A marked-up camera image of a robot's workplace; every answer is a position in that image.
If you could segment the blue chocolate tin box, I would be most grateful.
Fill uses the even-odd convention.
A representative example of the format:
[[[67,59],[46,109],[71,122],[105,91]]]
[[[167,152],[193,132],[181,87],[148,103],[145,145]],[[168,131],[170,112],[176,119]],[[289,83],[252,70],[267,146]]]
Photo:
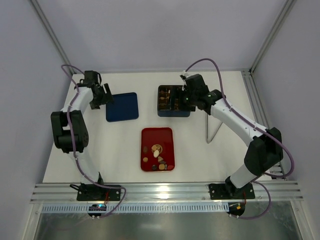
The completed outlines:
[[[157,90],[157,115],[162,118],[187,118],[191,110],[187,109],[181,97],[181,110],[170,110],[170,88],[182,85],[160,85]]]

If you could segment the blue tin lid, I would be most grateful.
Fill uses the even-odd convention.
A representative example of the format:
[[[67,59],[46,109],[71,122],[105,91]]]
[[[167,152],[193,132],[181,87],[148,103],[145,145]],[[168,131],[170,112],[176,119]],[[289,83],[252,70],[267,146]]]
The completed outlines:
[[[113,102],[106,104],[106,121],[122,122],[139,117],[138,96],[135,92],[113,95]]]

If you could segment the metal tongs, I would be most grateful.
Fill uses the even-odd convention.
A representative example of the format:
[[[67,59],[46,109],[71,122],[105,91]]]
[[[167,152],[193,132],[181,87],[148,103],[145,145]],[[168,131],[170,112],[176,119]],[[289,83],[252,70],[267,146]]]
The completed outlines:
[[[205,115],[205,140],[209,145],[213,139],[216,137],[218,131],[222,126],[222,122],[220,120],[214,120],[213,126],[210,125],[211,115]]]

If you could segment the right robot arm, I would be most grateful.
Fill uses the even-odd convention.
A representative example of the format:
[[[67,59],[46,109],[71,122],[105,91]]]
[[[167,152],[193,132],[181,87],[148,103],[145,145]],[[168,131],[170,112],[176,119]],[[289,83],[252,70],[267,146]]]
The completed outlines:
[[[241,115],[228,101],[223,90],[209,90],[200,74],[180,75],[183,80],[178,100],[186,110],[205,111],[229,127],[247,146],[243,165],[228,176],[223,191],[229,198],[241,197],[244,189],[283,159],[281,132],[260,125]]]

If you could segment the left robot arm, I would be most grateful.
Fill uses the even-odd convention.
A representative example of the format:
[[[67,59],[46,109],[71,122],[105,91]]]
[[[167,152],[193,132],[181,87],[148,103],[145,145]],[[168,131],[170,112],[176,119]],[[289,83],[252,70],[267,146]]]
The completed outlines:
[[[89,132],[83,117],[87,107],[99,110],[100,106],[114,101],[109,85],[102,84],[101,74],[87,70],[84,78],[75,83],[74,96],[60,111],[50,115],[53,141],[56,148],[74,161],[83,182],[71,184],[77,190],[78,201],[102,201],[110,189],[104,184],[101,173],[95,169],[87,147]]]

